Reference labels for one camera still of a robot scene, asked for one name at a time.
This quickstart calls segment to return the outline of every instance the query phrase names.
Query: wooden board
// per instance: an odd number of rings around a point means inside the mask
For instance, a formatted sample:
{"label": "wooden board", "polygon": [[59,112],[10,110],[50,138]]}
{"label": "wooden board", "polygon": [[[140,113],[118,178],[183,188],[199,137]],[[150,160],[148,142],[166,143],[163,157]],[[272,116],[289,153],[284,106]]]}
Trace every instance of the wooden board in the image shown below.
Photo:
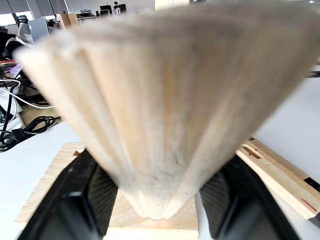
{"label": "wooden board", "polygon": [[[62,146],[15,219],[22,229],[61,171],[84,149],[82,143],[66,143]],[[152,220],[141,218],[119,190],[104,239],[129,239],[132,234],[141,235],[141,239],[152,240],[198,239],[198,220],[194,197],[170,219]]]}
{"label": "wooden board", "polygon": [[257,140],[246,141],[236,154],[260,176],[269,189],[301,216],[312,221],[319,217],[320,193],[304,181],[308,176],[306,173]]}
{"label": "wooden board", "polygon": [[285,1],[179,6],[84,22],[17,59],[139,215],[170,218],[305,78],[319,20]]}

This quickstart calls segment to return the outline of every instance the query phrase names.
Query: window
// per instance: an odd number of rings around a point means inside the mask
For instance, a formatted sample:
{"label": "window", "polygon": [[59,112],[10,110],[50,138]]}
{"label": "window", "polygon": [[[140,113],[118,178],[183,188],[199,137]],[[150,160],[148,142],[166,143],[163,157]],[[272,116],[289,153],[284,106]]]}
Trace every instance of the window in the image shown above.
{"label": "window", "polygon": [[55,15],[45,16],[46,20],[56,19]]}
{"label": "window", "polygon": [[32,13],[30,11],[21,11],[21,12],[16,12],[15,15],[17,17],[25,15],[26,18],[28,19],[28,21],[30,20],[34,20],[34,16],[32,15]]}
{"label": "window", "polygon": [[8,26],[17,24],[11,13],[0,14],[0,26]]}

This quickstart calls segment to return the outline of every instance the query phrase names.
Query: white cable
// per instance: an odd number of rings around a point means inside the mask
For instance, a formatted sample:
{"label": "white cable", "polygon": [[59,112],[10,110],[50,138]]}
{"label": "white cable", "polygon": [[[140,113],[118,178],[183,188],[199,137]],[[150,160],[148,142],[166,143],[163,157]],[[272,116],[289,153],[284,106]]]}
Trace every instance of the white cable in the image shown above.
{"label": "white cable", "polygon": [[15,99],[12,99],[12,102],[14,103],[14,114],[12,114],[13,115],[13,117],[8,121],[8,123],[10,123],[11,121],[13,121],[14,119],[16,119],[16,116],[17,116],[17,113],[18,113],[18,106],[17,106],[17,102],[16,102],[16,100]]}
{"label": "white cable", "polygon": [[14,80],[14,79],[1,79],[0,82],[17,82],[18,86],[15,86],[16,88],[20,87],[21,82],[18,80]]}
{"label": "white cable", "polygon": [[12,95],[12,96],[15,97],[16,99],[19,99],[21,102],[24,102],[25,104],[28,104],[29,106],[34,107],[34,108],[36,108],[36,109],[52,109],[52,108],[55,107],[55,106],[36,106],[36,105],[31,104],[30,102],[27,102],[27,101],[23,100],[23,99],[20,98],[20,97],[14,95],[12,92],[9,92],[9,91],[7,91],[7,90],[5,90],[5,89],[3,89],[3,88],[0,88],[0,90],[6,92],[7,94]]}

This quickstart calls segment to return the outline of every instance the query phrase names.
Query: person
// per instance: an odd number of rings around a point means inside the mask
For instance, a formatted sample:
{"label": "person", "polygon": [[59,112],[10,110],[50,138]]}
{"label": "person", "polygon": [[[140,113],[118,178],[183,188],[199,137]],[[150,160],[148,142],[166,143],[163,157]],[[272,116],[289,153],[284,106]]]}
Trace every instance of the person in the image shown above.
{"label": "person", "polygon": [[0,32],[0,61],[4,60],[3,53],[5,51],[8,40],[15,37],[16,35],[14,34]]}
{"label": "person", "polygon": [[47,25],[48,25],[48,27],[54,28],[55,22],[52,19],[50,19],[49,22],[47,23]]}

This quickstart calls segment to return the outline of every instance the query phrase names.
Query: plywood base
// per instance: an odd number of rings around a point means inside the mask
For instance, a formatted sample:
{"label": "plywood base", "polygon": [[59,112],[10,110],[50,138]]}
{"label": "plywood base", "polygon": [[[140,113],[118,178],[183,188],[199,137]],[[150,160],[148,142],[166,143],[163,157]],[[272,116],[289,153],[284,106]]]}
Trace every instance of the plywood base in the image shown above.
{"label": "plywood base", "polygon": [[[62,146],[29,199],[15,219],[23,229],[61,171],[85,149],[82,143]],[[140,217],[121,190],[115,199],[105,240],[117,239],[198,239],[198,220],[194,197],[170,219],[151,220]]]}
{"label": "plywood base", "polygon": [[152,220],[140,217],[122,192],[118,191],[104,240],[118,239],[198,239],[194,197],[171,218]]}

